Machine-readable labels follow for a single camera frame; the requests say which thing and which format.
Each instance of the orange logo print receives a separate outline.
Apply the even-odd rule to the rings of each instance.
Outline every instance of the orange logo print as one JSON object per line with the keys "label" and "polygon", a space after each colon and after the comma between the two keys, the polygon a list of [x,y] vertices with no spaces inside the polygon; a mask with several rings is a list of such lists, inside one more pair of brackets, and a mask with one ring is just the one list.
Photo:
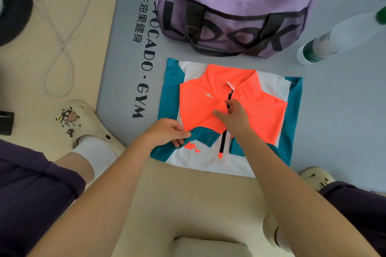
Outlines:
{"label": "orange logo print", "polygon": [[197,152],[200,152],[197,148],[196,148],[196,145],[194,143],[190,143],[190,141],[185,145],[185,148],[189,149],[190,151],[192,149],[194,149],[194,151],[197,153]]}

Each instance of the purple gym bag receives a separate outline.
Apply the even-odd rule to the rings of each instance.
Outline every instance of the purple gym bag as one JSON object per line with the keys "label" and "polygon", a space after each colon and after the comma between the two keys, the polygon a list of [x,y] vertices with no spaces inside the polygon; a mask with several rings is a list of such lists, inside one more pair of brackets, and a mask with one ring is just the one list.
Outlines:
{"label": "purple gym bag", "polygon": [[156,0],[161,30],[216,57],[268,58],[292,45],[317,0]]}

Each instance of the person's left hand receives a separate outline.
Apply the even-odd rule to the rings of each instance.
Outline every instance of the person's left hand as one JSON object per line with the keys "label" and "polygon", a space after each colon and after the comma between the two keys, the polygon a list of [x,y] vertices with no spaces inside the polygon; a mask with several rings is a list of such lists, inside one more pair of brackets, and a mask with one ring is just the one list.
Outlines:
{"label": "person's left hand", "polygon": [[176,148],[184,144],[184,138],[191,136],[189,131],[176,120],[161,118],[157,120],[142,136],[146,137],[154,147],[164,145],[171,141]]}

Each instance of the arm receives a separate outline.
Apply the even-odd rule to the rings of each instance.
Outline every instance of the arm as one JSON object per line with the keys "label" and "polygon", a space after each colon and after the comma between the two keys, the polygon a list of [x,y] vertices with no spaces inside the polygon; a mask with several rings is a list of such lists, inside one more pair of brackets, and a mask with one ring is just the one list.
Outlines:
{"label": "arm", "polygon": [[123,229],[151,150],[190,137],[172,119],[160,119],[139,136],[37,243],[34,256],[110,256]]}
{"label": "arm", "polygon": [[319,193],[293,172],[249,125],[236,100],[229,114],[214,114],[237,138],[295,256],[379,256],[373,247]]}

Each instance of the green bottle label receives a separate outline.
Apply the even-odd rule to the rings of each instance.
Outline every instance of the green bottle label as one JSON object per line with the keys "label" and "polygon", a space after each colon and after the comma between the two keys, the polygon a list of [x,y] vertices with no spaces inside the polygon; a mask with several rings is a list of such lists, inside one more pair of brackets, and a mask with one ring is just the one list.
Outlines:
{"label": "green bottle label", "polygon": [[319,62],[325,59],[315,54],[313,50],[313,43],[315,40],[316,39],[313,39],[312,41],[308,42],[306,45],[304,45],[304,48],[303,48],[304,58],[306,58],[309,62]]}

